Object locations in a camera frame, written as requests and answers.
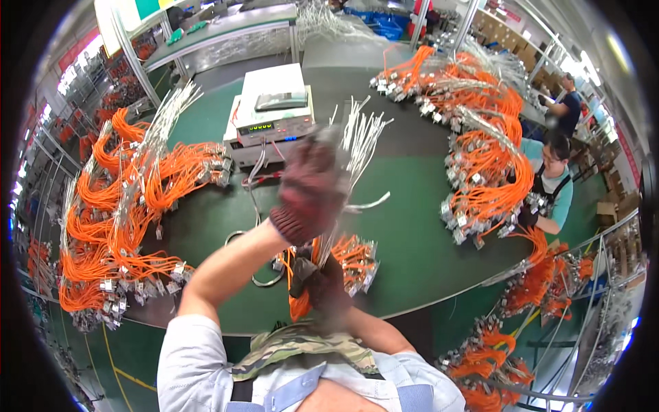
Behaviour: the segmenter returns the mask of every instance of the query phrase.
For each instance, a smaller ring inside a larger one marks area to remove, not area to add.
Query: green workbench
[[[275,28],[291,27],[291,41],[295,43],[292,47],[298,50],[297,35],[293,32],[296,18],[297,8],[294,4],[264,7],[219,18],[194,33],[186,34],[172,45],[160,45],[143,64],[144,71],[151,72],[176,58],[237,36]]]
[[[342,107],[351,94],[360,100],[371,95],[363,110],[365,114],[384,112],[384,119],[395,119],[383,131],[351,203],[373,202],[387,191],[391,197],[361,215],[343,216],[342,223],[348,233],[378,242],[380,269],[368,295],[358,295],[357,305],[386,318],[470,289],[528,256],[532,245],[520,237],[498,239],[496,234],[485,238],[486,244],[480,251],[470,241],[461,246],[453,244],[451,233],[438,214],[440,202],[449,193],[444,168],[449,131],[421,118],[413,103],[393,103],[369,89],[368,81],[376,73],[364,68],[302,70],[305,82],[311,85],[317,122],[326,123],[339,104],[335,122],[340,124]],[[206,91],[181,115],[170,145],[178,141],[221,141],[233,96],[240,94],[241,89],[239,80]],[[178,210],[163,219],[165,233],[159,247],[198,266],[224,245],[230,232],[254,227],[254,208],[240,185],[244,177],[244,173],[236,172],[229,191],[208,185],[181,199]],[[263,218],[275,204],[276,192],[276,185],[254,189]],[[256,275],[260,281],[273,276],[268,268]],[[271,330],[277,320],[290,322],[286,281],[269,288],[249,283],[218,313],[222,332],[229,335]],[[173,316],[169,312],[160,315]],[[148,319],[142,321],[158,324]]]

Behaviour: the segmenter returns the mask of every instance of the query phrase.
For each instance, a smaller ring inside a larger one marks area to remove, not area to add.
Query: light blue shirt
[[[533,173],[537,173],[538,170],[542,167],[542,147],[544,145],[542,142],[537,140],[531,140],[527,138],[522,138],[522,144],[520,149],[529,159],[531,166],[533,166]],[[558,185],[561,184],[563,179],[570,174],[567,165],[563,174],[554,179],[549,179],[542,174],[542,185],[544,190],[547,193],[553,193]],[[556,222],[558,229],[563,229],[563,224],[565,224],[565,219],[567,219],[567,213],[570,210],[570,205],[572,204],[572,194],[574,191],[574,185],[572,180],[563,186],[556,199],[554,200],[554,207],[552,208],[552,215],[550,219]]]
[[[401,412],[398,388],[433,387],[433,410],[463,412],[465,398],[457,386],[414,352],[386,355],[373,351],[385,380],[367,379],[338,356],[297,355],[264,368],[253,382],[252,403],[264,404],[268,394],[306,372],[323,366],[321,378],[332,380],[383,407]],[[233,379],[219,326],[198,314],[178,316],[167,325],[158,361],[160,411],[224,412],[231,400]],[[303,399],[282,412],[293,412]]]

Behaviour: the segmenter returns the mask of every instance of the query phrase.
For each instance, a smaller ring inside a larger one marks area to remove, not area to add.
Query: black glove
[[[304,287],[311,306],[324,315],[340,314],[353,305],[343,286],[343,268],[331,254],[324,268],[304,280]]]
[[[522,206],[517,216],[517,221],[522,227],[535,226],[538,223],[538,212],[531,213],[531,209],[528,206]]]

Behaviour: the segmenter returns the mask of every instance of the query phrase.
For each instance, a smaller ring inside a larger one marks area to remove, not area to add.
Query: blue bin
[[[352,7],[344,7],[343,12],[346,15],[358,16],[362,19],[365,24],[373,23],[373,12],[372,11],[357,11]]]
[[[384,36],[389,40],[398,40],[403,35],[403,29],[394,21],[387,18],[379,18],[376,20],[378,25],[373,28],[375,34]]]
[[[398,24],[398,27],[402,28],[403,30],[411,21],[409,16],[391,15],[390,17],[396,24]]]

